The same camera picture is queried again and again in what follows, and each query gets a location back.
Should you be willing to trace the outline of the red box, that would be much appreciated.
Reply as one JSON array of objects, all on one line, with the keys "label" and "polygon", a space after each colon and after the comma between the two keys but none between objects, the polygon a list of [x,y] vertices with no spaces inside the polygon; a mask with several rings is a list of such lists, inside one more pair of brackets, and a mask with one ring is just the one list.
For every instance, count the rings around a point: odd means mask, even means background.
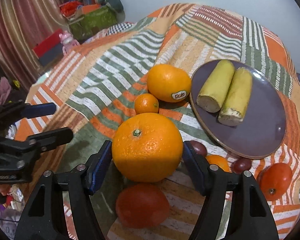
[{"label": "red box", "polygon": [[57,29],[49,37],[33,48],[33,52],[36,55],[38,62],[43,67],[47,67],[63,57],[63,45],[61,44],[59,37],[62,33],[63,30],[61,28]]}]

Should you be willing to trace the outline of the large orange with sticker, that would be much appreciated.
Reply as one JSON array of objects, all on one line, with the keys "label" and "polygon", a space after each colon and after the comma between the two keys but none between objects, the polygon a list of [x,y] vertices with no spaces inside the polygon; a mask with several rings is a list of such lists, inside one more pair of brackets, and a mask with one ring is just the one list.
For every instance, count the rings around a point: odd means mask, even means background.
[{"label": "large orange with sticker", "polygon": [[191,90],[187,72],[169,64],[157,64],[147,74],[147,88],[157,99],[164,102],[184,100]]}]

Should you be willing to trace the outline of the pink rabbit bottle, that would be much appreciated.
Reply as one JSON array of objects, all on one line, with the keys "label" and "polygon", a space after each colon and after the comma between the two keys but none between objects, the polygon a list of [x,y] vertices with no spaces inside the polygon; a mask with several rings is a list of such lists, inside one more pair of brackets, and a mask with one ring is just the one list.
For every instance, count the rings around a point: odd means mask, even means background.
[{"label": "pink rabbit bottle", "polygon": [[64,56],[68,55],[73,48],[80,45],[80,43],[74,39],[72,33],[66,30],[59,34],[59,39],[63,46],[62,51]]}]

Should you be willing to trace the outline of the purple ceramic plate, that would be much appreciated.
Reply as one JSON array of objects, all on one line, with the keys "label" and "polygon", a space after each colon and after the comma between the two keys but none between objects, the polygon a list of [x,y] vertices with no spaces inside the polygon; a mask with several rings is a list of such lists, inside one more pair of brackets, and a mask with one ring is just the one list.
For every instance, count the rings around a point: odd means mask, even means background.
[{"label": "purple ceramic plate", "polygon": [[210,138],[236,155],[263,159],[275,153],[286,134],[286,114],[278,92],[260,71],[232,61],[235,68],[248,69],[253,78],[246,115],[238,126],[221,124],[216,113],[209,113],[196,104],[201,87],[217,63],[213,60],[201,65],[191,77],[190,103],[198,122]]}]

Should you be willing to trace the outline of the red tomato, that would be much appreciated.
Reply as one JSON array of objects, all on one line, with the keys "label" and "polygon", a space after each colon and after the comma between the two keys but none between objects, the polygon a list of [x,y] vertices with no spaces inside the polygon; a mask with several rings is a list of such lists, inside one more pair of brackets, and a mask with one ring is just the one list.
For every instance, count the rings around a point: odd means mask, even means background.
[{"label": "red tomato", "polygon": [[163,192],[147,183],[124,189],[117,197],[115,209],[121,224],[133,229],[157,226],[170,213],[170,205]]},{"label": "red tomato", "polygon": [[293,173],[288,164],[275,163],[258,175],[258,184],[267,201],[281,198],[292,182]]}]

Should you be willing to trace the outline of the striped curtain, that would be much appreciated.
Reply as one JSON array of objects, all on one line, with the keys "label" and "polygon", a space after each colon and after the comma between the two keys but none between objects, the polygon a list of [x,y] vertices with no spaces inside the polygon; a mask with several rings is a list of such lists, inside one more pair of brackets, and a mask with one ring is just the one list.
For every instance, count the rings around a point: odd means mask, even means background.
[{"label": "striped curtain", "polygon": [[0,64],[24,89],[43,71],[34,47],[58,29],[69,28],[60,4],[61,0],[0,0]]}]

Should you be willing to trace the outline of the green storage box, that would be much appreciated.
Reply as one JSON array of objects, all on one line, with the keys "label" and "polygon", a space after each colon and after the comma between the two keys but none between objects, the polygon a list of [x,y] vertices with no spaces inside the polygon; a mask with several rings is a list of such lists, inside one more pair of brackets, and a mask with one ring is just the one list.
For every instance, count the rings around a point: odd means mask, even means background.
[{"label": "green storage box", "polygon": [[115,24],[117,24],[116,13],[104,6],[71,20],[69,28],[75,39],[84,41]]}]

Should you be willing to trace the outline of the patchwork striped bedspread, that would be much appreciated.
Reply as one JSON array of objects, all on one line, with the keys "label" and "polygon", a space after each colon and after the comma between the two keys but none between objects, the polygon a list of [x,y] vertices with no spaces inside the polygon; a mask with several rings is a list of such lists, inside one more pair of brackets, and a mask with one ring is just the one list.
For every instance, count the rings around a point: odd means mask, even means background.
[{"label": "patchwork striped bedspread", "polygon": [[[55,66],[40,85],[31,104],[53,102],[57,112],[48,117],[23,119],[16,139],[68,126],[75,133],[64,147],[36,163],[33,181],[20,185],[25,199],[45,170],[69,171],[98,152],[112,139],[118,126],[134,116],[134,100],[146,93],[146,74],[155,64],[167,63],[189,76],[202,64],[216,59],[247,63],[273,84],[286,111],[287,129],[282,146],[269,157],[253,161],[256,176],[278,162],[290,165],[293,180],[287,192],[268,202],[284,239],[300,217],[300,83],[292,59],[280,38],[249,18],[227,10],[194,4],[161,8],[128,29],[109,30],[100,38],[75,48]],[[184,140],[203,143],[209,154],[223,156],[231,165],[234,154],[208,139],[186,99],[162,106]],[[109,170],[101,193],[91,198],[100,227],[107,239],[188,239],[202,208],[204,197],[194,190],[180,163],[175,173],[159,183],[171,205],[170,217],[152,229],[124,228],[116,218],[115,200],[123,188],[121,174]]]}]

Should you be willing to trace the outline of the small mandarin orange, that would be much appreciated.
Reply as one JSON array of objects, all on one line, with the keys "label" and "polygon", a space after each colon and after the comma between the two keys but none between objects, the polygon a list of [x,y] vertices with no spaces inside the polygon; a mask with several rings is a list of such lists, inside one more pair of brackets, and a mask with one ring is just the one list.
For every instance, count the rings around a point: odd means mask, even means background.
[{"label": "small mandarin orange", "polygon": [[136,114],[158,113],[159,102],[157,98],[152,94],[141,94],[134,101],[134,109]]}]

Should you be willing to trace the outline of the large navel orange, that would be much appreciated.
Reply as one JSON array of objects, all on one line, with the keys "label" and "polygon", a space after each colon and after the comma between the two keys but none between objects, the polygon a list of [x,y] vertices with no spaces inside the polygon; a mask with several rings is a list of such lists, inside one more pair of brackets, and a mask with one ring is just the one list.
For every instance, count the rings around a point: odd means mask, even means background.
[{"label": "large navel orange", "polygon": [[127,179],[155,183],[177,169],[183,139],[169,118],[158,113],[142,113],[118,127],[111,151],[115,166]]}]

